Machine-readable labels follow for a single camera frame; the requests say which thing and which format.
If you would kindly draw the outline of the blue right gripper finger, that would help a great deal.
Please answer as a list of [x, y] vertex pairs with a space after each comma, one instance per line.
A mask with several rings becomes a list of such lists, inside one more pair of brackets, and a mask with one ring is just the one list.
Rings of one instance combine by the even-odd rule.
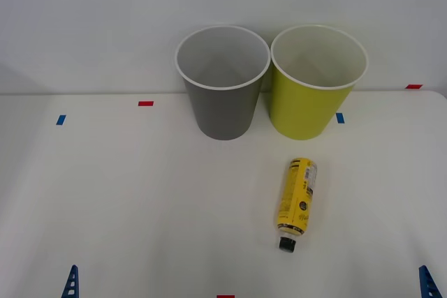
[[442, 298], [442, 295], [434, 282], [428, 268], [419, 267], [420, 294], [422, 298]]

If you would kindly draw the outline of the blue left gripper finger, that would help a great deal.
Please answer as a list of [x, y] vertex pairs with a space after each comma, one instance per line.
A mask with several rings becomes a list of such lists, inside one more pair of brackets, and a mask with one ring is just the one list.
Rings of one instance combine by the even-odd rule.
[[61, 298], [78, 298], [78, 267], [71, 267]]

